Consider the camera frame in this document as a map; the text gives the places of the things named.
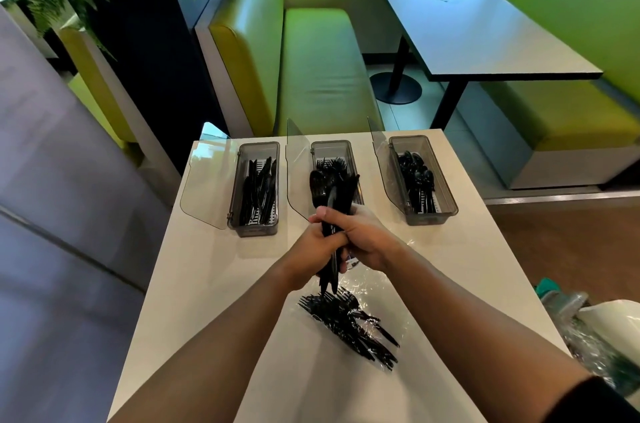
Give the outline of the person's right hand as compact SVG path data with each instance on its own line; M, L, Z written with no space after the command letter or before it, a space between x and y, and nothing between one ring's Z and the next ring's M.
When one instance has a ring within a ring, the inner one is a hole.
M352 206L356 206L356 238L348 238L348 252L367 267L387 273L406 251L406 244L364 205L353 203Z

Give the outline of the bundle of black plastic spoons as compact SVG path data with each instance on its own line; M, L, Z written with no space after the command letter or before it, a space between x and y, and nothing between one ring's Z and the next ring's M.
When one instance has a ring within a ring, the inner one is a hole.
M310 172L310 192L315 208L326 206L342 214L351 212L351 205L358 188L358 174L349 174L346 169L330 166L327 170ZM321 296L324 297L331 285L333 294L337 294L340 267L340 248L338 248L327 264L318 272Z

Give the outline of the person's right forearm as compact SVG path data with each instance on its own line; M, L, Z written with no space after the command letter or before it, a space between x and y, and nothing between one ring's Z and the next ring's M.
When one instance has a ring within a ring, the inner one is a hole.
M437 355L489 423L542 423L589 378L564 351L477 298L402 242L383 272Z

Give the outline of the boxed black plastic forks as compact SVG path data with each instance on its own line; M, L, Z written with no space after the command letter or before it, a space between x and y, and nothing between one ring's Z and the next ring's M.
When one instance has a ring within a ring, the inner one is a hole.
M316 170L325 175L347 176L348 165L344 158L321 158L316 160Z

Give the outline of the group of black plastic knives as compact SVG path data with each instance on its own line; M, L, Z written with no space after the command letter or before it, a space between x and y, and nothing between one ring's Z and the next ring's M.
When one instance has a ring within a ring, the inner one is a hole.
M277 162L272 156L249 160L242 184L239 226L275 226Z

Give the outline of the clear plastic bag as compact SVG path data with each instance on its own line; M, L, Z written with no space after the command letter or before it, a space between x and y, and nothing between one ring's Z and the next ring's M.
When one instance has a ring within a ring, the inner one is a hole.
M348 263L348 271L339 274L338 287L351 291L368 314L377 317L381 325L399 342L400 347L389 348L398 363L393 371L381 368L356 354L320 322L314 320L299 305L302 296L321 293L319 276L313 276L301 289L288 296L283 320L278 322L273 352L283 370L301 371L308 378L324 376L343 380L365 376L389 378L403 366L406 355L405 336L410 327L410 316L388 277L365 267L362 263Z

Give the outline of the pile of black plastic forks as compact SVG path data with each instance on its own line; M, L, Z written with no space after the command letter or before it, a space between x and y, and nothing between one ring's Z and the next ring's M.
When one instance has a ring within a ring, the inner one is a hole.
M356 354L393 371L398 359L389 346L399 348L398 340L383 328L379 318L364 311L351 291L339 286L335 293L302 296L298 305Z

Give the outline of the boxed black plastic spoons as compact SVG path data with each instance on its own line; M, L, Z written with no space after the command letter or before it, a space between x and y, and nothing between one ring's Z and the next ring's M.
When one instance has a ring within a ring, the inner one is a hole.
M398 157L411 208L416 214L435 214L435 176L417 152Z

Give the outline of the teal plastic item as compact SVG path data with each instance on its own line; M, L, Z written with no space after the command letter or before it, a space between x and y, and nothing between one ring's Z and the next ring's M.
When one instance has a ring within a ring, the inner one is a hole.
M540 282L534 286L534 292L536 293L538 298L542 299L546 294L550 292L561 292L561 288L555 281L545 277L542 278Z

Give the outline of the black planter box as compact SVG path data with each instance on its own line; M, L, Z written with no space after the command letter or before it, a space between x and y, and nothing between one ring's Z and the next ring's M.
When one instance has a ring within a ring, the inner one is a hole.
M86 23L181 174L205 122L228 127L195 26L209 0L95 0Z

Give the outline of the dark dining table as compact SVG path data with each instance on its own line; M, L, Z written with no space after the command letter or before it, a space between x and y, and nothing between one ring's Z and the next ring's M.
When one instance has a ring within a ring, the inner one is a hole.
M420 84L404 78L412 50L430 81L447 82L431 129L449 123L472 81L596 80L603 71L507 0L386 0L402 27L392 72L371 76L378 100L410 104Z

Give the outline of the green bench with grey base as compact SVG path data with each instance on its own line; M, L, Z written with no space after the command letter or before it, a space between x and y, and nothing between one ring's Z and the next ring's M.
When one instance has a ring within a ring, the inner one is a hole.
M603 185L640 160L640 0L508 0L603 71L472 83L457 110L512 190Z

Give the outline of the yellow-green bench seat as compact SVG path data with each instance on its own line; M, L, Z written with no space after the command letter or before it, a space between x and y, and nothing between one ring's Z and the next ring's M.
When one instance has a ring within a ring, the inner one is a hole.
M101 112L96 119L117 144L137 144L138 140L90 51L90 46L95 45L93 39L80 25L76 15L60 27L58 36Z

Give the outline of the crumpled clear plastic wrap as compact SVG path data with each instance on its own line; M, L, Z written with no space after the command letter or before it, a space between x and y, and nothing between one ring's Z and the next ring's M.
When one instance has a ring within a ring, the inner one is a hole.
M572 357L640 411L640 363L634 362L579 317L585 292L547 290L539 296Z

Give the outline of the black sleeve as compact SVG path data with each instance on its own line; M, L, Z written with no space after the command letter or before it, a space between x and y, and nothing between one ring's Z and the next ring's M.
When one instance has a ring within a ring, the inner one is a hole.
M640 423L640 412L593 376L562 396L542 423Z

